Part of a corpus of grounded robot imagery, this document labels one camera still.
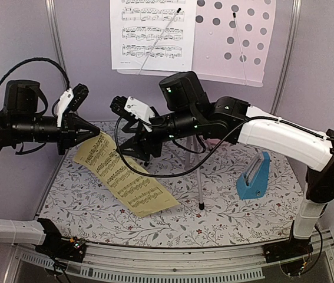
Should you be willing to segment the yellow sheet music page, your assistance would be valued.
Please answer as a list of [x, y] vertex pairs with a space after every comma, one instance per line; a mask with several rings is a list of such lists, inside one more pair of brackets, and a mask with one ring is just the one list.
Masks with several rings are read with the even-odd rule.
[[116, 152], [112, 137], [103, 131], [80, 145], [74, 162], [93, 172], [136, 216], [145, 217], [180, 204], [155, 178], [130, 170]]

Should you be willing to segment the white sheet music page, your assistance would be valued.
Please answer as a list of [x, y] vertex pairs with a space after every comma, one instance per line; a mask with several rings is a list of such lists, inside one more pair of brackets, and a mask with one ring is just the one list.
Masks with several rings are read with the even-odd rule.
[[114, 70], [190, 71], [196, 1], [110, 1]]

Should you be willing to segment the blue metronome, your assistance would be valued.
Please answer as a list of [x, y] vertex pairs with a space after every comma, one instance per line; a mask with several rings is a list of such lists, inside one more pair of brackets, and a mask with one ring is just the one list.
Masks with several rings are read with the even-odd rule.
[[267, 190], [270, 170], [268, 152], [259, 152], [247, 165], [236, 182], [241, 200], [262, 198]]

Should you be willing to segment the white perforated music stand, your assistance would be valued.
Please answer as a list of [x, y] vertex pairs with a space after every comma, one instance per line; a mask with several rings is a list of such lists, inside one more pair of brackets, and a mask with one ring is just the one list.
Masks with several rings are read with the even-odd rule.
[[[196, 1], [194, 71], [202, 80], [261, 87], [276, 14], [275, 1]], [[116, 70], [163, 75], [178, 71]]]

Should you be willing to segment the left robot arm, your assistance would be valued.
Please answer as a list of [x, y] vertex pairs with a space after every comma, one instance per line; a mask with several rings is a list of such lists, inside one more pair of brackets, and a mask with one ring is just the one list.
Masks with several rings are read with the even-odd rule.
[[[55, 143], [60, 155], [80, 143], [96, 137], [100, 129], [74, 112], [87, 98], [88, 88], [79, 84], [62, 95], [64, 106], [57, 117], [38, 111], [38, 102], [48, 105], [41, 85], [32, 80], [11, 80], [6, 85], [4, 106], [0, 111], [0, 151], [16, 148], [25, 142]], [[11, 221], [0, 219], [0, 243], [28, 243], [38, 252], [60, 256], [67, 249], [80, 248], [78, 243], [62, 239], [58, 228], [49, 219]]]

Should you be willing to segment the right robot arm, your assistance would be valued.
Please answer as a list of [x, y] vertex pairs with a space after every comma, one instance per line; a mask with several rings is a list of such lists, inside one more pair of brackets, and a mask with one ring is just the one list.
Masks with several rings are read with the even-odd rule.
[[166, 77], [159, 86], [169, 110], [162, 116], [134, 97], [112, 100], [112, 112], [126, 120], [123, 132], [131, 134], [118, 145], [119, 154], [146, 162], [160, 156], [164, 142], [198, 135], [261, 147], [304, 163], [306, 197], [282, 248], [288, 257], [304, 250], [323, 208], [334, 200], [334, 131], [298, 126], [233, 97], [212, 103], [193, 71]]

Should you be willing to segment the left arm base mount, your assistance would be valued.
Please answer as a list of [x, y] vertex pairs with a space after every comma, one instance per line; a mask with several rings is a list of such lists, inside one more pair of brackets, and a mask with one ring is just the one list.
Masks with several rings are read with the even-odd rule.
[[67, 261], [82, 263], [87, 249], [86, 239], [73, 236], [63, 237], [51, 220], [39, 218], [45, 239], [41, 245], [35, 246], [35, 251], [51, 259], [65, 259]]

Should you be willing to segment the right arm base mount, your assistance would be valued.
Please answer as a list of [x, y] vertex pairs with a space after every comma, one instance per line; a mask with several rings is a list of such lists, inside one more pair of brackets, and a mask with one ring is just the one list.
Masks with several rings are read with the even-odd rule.
[[265, 244], [262, 246], [262, 250], [267, 263], [279, 262], [285, 275], [297, 277], [305, 270], [313, 247], [310, 239], [290, 238], [285, 241]]

